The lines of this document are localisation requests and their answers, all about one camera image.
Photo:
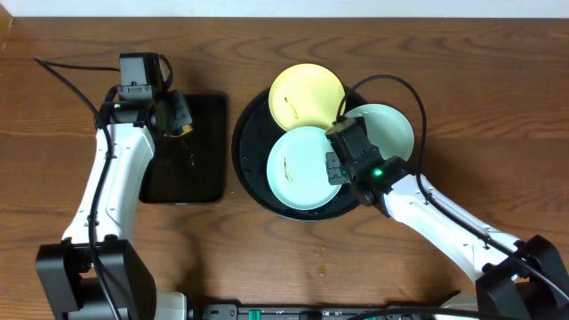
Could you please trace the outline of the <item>yellow green scrub sponge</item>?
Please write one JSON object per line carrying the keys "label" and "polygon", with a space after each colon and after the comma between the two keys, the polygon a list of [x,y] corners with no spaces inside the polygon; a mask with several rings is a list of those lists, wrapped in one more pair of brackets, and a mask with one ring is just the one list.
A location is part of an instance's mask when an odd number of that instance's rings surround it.
{"label": "yellow green scrub sponge", "polygon": [[180,138],[193,131],[191,124],[185,124],[182,127],[170,128],[164,131],[163,135],[167,138]]}

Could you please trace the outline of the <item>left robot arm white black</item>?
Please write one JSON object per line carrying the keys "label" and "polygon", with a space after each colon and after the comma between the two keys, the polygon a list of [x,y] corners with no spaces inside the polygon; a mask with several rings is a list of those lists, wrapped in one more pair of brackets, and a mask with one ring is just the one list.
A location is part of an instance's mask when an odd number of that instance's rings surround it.
{"label": "left robot arm white black", "polygon": [[134,250],[143,178],[165,135],[189,130],[180,91],[109,99],[95,118],[96,152],[83,199],[57,244],[43,244],[36,272],[57,319],[190,319],[186,294],[164,292]]}

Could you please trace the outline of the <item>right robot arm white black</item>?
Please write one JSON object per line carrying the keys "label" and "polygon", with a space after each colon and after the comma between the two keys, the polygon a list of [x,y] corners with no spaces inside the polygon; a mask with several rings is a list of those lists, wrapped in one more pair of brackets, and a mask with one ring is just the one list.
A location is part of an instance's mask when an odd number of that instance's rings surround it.
{"label": "right robot arm white black", "polygon": [[566,319],[568,270],[545,237],[524,241],[476,218],[433,188],[403,159],[329,152],[331,183],[349,184],[361,203],[413,229],[474,283],[471,301],[459,297],[435,308],[400,308],[399,316],[435,319]]}

